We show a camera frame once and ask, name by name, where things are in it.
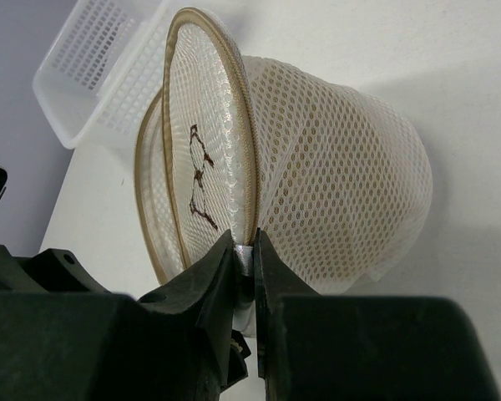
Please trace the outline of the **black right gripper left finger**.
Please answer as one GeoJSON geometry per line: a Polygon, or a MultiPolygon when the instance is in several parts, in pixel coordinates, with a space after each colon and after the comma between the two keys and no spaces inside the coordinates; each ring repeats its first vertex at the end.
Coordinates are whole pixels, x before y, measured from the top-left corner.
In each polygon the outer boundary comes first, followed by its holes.
{"type": "Polygon", "coordinates": [[[139,299],[70,251],[0,245],[0,400],[217,400],[248,374],[235,300],[229,233],[139,299]]]}

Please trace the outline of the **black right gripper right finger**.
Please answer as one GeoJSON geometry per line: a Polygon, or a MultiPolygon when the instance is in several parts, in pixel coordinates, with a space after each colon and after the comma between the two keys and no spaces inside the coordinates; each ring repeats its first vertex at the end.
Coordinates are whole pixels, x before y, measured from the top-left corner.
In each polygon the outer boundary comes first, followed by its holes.
{"type": "Polygon", "coordinates": [[[269,400],[497,400],[474,325],[442,297],[326,296],[254,242],[258,374],[269,400]]]}

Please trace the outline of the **round mesh laundry bag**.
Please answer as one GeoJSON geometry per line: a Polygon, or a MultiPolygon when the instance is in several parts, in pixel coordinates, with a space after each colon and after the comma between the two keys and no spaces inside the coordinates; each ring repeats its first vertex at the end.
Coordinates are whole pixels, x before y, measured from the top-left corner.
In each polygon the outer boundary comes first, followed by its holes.
{"type": "Polygon", "coordinates": [[[222,22],[182,8],[139,128],[134,191],[166,283],[229,232],[242,261],[265,231],[311,288],[377,281],[428,217],[433,178],[412,124],[380,99],[244,56],[222,22]]]}

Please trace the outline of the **white plastic mesh basket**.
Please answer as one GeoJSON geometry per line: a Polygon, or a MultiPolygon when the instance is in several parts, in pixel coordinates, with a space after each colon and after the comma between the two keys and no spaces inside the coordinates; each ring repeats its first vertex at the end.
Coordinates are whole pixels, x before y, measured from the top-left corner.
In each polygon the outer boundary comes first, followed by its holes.
{"type": "Polygon", "coordinates": [[[78,1],[33,78],[61,144],[126,148],[163,79],[167,30],[185,1],[78,1]]]}

